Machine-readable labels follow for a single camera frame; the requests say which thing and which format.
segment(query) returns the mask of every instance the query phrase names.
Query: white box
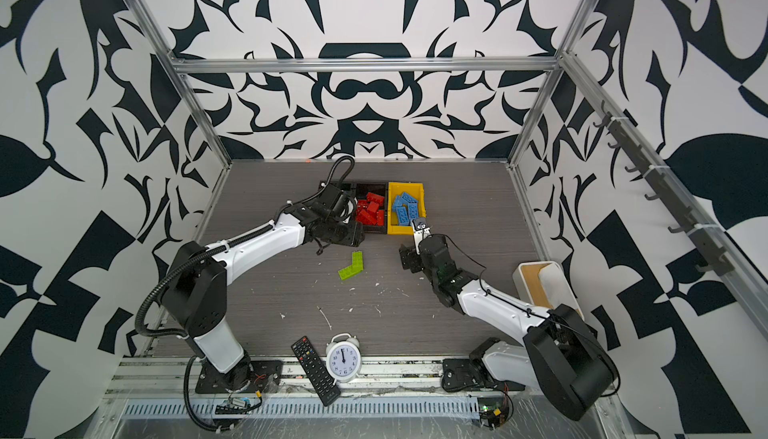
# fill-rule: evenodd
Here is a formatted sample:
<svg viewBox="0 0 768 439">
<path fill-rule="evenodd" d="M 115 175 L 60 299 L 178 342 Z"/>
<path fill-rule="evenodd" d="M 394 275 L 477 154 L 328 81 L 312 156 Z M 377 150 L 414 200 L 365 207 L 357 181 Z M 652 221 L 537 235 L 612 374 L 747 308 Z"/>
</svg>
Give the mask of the white box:
<svg viewBox="0 0 768 439">
<path fill-rule="evenodd" d="M 550 264 L 556 265 L 561 271 L 562 280 L 557 284 L 557 287 L 562 288 L 562 290 L 559 292 L 567 295 L 573 301 L 573 304 L 578 305 L 574 293 L 571 290 L 571 286 L 568 285 L 568 281 L 565 279 L 563 267 L 555 261 L 522 262 L 518 265 L 512 273 L 512 280 L 514 281 L 514 286 L 518 290 L 520 300 L 550 309 L 554 309 L 559 305 L 550 303 L 544 292 L 544 288 L 542 287 L 542 282 L 538 278 L 539 271 Z M 582 318 L 584 317 L 584 315 L 581 314 L 580 308 L 576 308 L 576 311 Z"/>
</svg>

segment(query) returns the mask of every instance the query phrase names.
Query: clock face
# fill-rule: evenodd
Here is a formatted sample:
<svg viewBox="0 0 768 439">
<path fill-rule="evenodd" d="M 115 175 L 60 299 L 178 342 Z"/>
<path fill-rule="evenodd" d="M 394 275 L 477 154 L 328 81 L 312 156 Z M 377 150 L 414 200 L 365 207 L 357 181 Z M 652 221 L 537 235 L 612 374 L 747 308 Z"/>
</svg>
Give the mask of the clock face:
<svg viewBox="0 0 768 439">
<path fill-rule="evenodd" d="M 360 363 L 360 357 L 357 351 L 348 345 L 341 345 L 331 351 L 328 359 L 328 367 L 331 372 L 339 377 L 351 375 L 357 369 Z"/>
</svg>

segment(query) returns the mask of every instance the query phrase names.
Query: metal vent grate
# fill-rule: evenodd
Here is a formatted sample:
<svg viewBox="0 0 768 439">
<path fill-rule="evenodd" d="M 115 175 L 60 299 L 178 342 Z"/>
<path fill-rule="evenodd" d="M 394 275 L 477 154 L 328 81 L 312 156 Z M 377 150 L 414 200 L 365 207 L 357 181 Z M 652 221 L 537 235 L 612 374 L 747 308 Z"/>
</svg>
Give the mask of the metal vent grate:
<svg viewBox="0 0 768 439">
<path fill-rule="evenodd" d="M 223 399 L 193 399 L 198 415 L 211 417 L 214 407 Z M 186 417 L 181 399 L 131 399 L 124 419 L 178 419 Z M 474 397 L 349 397 L 323 407 L 314 397 L 269 397 L 254 412 L 254 419 L 350 418 L 350 417 L 461 417 L 478 419 L 478 403 Z"/>
</svg>

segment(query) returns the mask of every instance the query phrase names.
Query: alarm clock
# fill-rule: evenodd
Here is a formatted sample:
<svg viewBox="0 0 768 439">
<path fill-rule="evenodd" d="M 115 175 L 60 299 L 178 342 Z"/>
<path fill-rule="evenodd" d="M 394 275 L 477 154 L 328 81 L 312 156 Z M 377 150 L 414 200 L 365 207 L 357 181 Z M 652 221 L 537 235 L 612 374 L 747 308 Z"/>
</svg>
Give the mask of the alarm clock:
<svg viewBox="0 0 768 439">
<path fill-rule="evenodd" d="M 346 336 L 345 341 L 336 342 Z M 337 334 L 326 345 L 326 367 L 338 382 L 348 382 L 360 372 L 360 342 L 351 334 Z"/>
</svg>

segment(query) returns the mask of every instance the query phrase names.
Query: yellow bin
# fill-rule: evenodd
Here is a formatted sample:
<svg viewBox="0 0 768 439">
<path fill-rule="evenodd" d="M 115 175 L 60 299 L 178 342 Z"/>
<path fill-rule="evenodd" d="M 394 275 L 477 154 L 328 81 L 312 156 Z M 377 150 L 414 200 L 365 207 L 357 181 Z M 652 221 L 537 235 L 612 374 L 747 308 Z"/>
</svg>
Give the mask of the yellow bin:
<svg viewBox="0 0 768 439">
<path fill-rule="evenodd" d="M 389 223 L 386 226 L 386 233 L 393 235 L 413 235 L 413 228 L 410 225 L 398 225 L 397 214 L 392 212 L 392 203 L 395 202 L 395 196 L 408 192 L 408 194 L 418 200 L 418 216 L 426 217 L 427 211 L 424 206 L 424 184 L 420 182 L 390 182 L 389 183 L 389 201 L 387 212 Z"/>
</svg>

